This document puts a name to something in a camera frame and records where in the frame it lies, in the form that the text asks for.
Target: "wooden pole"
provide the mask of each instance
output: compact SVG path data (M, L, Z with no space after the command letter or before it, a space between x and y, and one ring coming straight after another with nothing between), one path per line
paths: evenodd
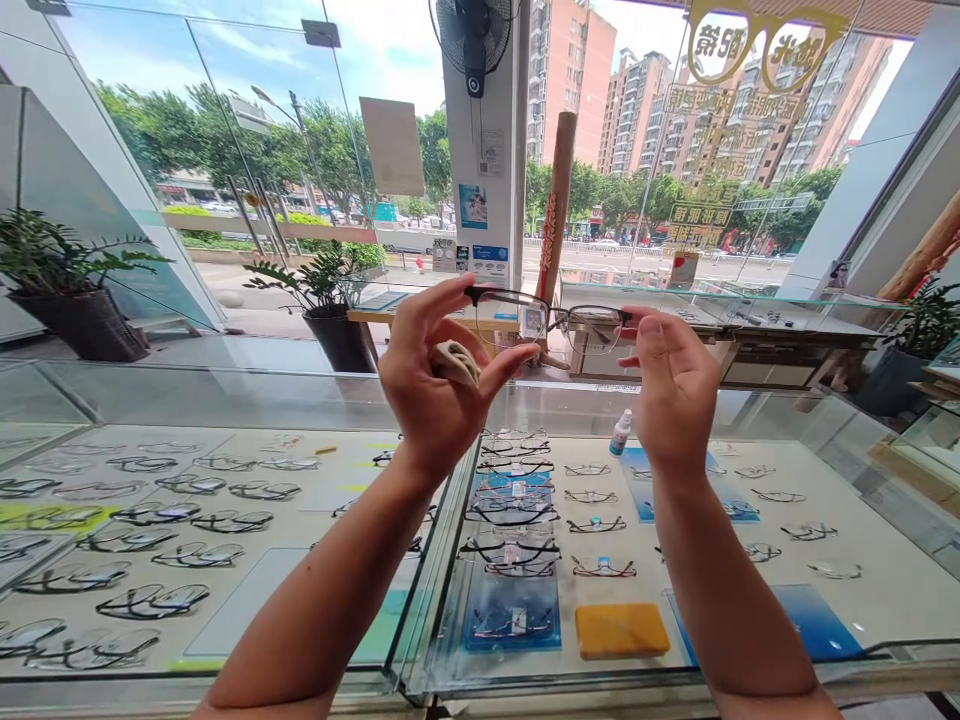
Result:
M563 248L563 229L570 206L570 178L573 175L573 142L577 136L577 114L560 113L557 121L557 142L553 150L553 180L547 197L547 212L543 224L543 246L540 248L540 277L537 297L553 303L553 292L560 272L560 251Z
M930 229L896 274L880 290L878 297L900 301L913 291L921 280L936 268L938 261L947 254L960 232L960 190L947 203Z

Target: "eyeglasses logo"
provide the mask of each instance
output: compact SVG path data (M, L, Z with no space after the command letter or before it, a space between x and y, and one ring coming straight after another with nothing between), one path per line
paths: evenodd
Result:
M724 27L720 17L743 18L746 28ZM766 32L760 72L767 89L774 94L790 93L801 87L819 69L827 50L850 25L847 18L813 7L799 7L785 17L754 13L744 0L691 0L687 66L703 85L719 85L740 69L761 32ZM806 38L791 32L792 26L808 26ZM710 77L703 60L724 60L719 75ZM777 76L785 68L795 72L784 87Z

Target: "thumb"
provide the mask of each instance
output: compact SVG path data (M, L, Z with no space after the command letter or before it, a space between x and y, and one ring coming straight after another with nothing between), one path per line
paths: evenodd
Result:
M523 363L539 353L540 346L536 343L518 345L497 353L497 356L480 373L480 396L485 402L493 402L494 396L500 392L504 383L513 377Z
M663 325L656 315L641 318L637 328L637 359L643 370L643 384L652 383L657 388L674 385L670 370L670 351L663 336Z

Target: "fingernail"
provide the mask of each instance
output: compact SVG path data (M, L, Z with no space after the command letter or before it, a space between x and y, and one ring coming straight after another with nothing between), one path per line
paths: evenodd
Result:
M660 320L655 317L645 317L640 322L640 334L645 337L657 337L663 333Z

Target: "wall fan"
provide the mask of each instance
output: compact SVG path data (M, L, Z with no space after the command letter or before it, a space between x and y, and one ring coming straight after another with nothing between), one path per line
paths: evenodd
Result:
M483 97L484 76L497 69L510 40L510 0L428 0L440 49L467 78L470 97Z

